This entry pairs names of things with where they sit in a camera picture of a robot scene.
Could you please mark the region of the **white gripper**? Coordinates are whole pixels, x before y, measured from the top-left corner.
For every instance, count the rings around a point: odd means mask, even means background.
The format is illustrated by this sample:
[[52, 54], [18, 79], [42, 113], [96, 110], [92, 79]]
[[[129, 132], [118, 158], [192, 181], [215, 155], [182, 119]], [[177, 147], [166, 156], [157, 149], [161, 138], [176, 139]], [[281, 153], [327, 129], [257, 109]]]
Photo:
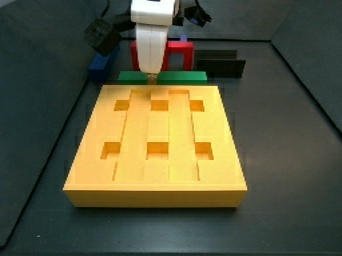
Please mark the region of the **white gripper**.
[[130, 21], [136, 24], [138, 69], [146, 73], [146, 84], [157, 83], [168, 29], [177, 13], [177, 0], [132, 0]]

